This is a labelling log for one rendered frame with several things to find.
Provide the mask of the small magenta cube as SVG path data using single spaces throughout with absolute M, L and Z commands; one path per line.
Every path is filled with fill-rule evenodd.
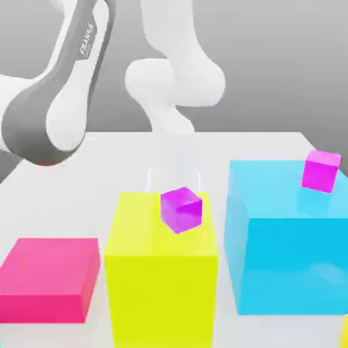
M 301 187 L 331 194 L 341 160 L 340 154 L 311 150 L 304 162 Z
M 175 233 L 196 228 L 203 220 L 203 200 L 187 187 L 160 195 L 161 220 Z

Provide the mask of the small yellow cube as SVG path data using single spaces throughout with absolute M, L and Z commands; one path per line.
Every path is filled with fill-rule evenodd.
M 338 348 L 348 348 L 348 314 L 344 316 Z

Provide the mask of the large yellow box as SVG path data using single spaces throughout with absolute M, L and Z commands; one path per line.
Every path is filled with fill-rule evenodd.
M 175 234 L 159 194 L 120 194 L 104 253 L 114 348 L 212 348 L 218 247 L 202 199 L 202 224 Z

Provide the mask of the large cyan box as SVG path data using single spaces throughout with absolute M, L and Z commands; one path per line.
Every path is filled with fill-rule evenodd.
M 232 160 L 224 247 L 240 315 L 348 314 L 348 177 L 300 187 L 301 160 Z

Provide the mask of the large pink box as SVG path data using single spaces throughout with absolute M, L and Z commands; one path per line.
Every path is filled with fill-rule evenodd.
M 0 266 L 0 323 L 84 323 L 100 265 L 96 238 L 19 238 Z

